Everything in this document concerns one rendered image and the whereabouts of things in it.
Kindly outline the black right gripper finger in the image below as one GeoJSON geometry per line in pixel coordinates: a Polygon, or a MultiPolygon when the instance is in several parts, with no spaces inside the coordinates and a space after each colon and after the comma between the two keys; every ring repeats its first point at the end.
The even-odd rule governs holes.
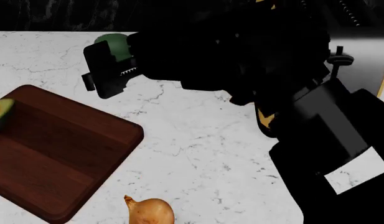
{"type": "Polygon", "coordinates": [[[127,44],[129,53],[132,55],[132,57],[136,57],[139,54],[140,50],[140,33],[133,33],[127,37],[127,44]]]}
{"type": "Polygon", "coordinates": [[[124,81],[121,72],[126,68],[128,58],[113,55],[107,41],[97,42],[83,50],[89,72],[82,75],[88,91],[96,91],[102,99],[108,99],[123,92],[124,81]]]}

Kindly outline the green bell pepper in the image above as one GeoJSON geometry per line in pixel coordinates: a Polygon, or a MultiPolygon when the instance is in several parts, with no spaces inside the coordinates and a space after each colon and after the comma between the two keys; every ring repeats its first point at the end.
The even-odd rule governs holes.
{"type": "Polygon", "coordinates": [[[94,43],[107,41],[111,55],[115,57],[117,62],[120,62],[132,57],[129,52],[127,38],[127,35],[121,33],[111,33],[99,36],[94,40],[94,43]]]}

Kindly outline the dark brown wooden cutting board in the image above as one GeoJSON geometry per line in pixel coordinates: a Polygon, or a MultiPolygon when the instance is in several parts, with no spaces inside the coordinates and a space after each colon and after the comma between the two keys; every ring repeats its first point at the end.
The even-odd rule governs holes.
{"type": "Polygon", "coordinates": [[[65,224],[143,140],[135,123],[33,85],[0,131],[0,196],[65,224]]]}

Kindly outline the halved green avocado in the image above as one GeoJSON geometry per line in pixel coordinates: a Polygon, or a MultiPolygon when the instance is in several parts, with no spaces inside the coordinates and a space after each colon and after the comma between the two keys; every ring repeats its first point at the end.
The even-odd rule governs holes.
{"type": "Polygon", "coordinates": [[[11,115],[11,110],[14,104],[15,104],[15,100],[11,98],[0,99],[0,130],[2,130],[7,119],[11,115]]]}

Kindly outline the yellow brown onion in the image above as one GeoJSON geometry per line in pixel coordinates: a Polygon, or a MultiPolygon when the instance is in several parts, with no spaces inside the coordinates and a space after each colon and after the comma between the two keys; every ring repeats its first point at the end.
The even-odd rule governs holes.
{"type": "Polygon", "coordinates": [[[175,224],[172,207],[158,198],[150,198],[140,202],[125,195],[124,201],[129,211],[129,224],[175,224]]]}

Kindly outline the grey round knob fixture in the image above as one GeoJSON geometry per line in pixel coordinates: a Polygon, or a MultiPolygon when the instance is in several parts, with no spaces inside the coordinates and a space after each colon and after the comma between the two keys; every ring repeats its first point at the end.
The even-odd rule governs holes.
{"type": "Polygon", "coordinates": [[[334,79],[337,77],[340,67],[346,67],[353,64],[354,57],[344,53],[344,46],[337,46],[336,52],[330,54],[330,57],[326,61],[332,65],[330,79],[334,79]]]}

